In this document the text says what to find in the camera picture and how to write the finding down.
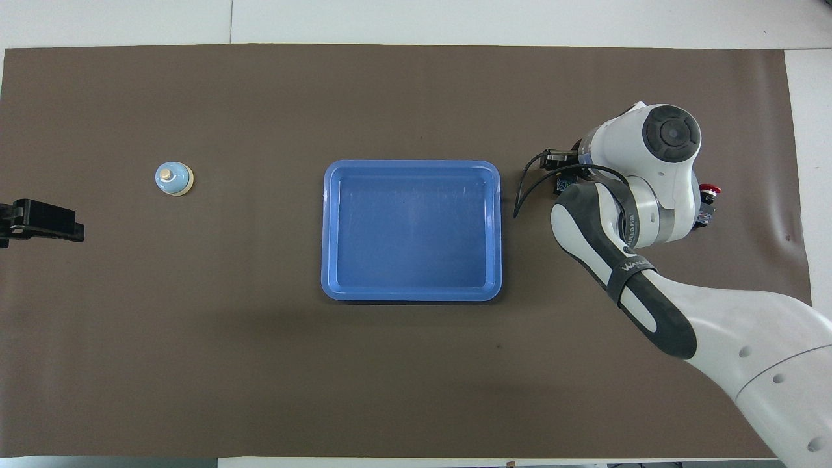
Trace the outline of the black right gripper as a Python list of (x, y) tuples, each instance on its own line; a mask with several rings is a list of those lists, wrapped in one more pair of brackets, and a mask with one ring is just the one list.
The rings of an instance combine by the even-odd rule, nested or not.
[(543, 179), (558, 177), (577, 179), (582, 169), (569, 168), (576, 166), (579, 162), (576, 150), (545, 149), (539, 154), (539, 168), (546, 172)]

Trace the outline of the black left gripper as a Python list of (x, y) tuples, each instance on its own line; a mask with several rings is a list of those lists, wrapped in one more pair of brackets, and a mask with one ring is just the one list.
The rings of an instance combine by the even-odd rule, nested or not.
[(2, 203), (1, 249), (8, 248), (13, 239), (53, 238), (83, 242), (85, 226), (77, 222), (75, 216), (74, 210), (32, 199)]

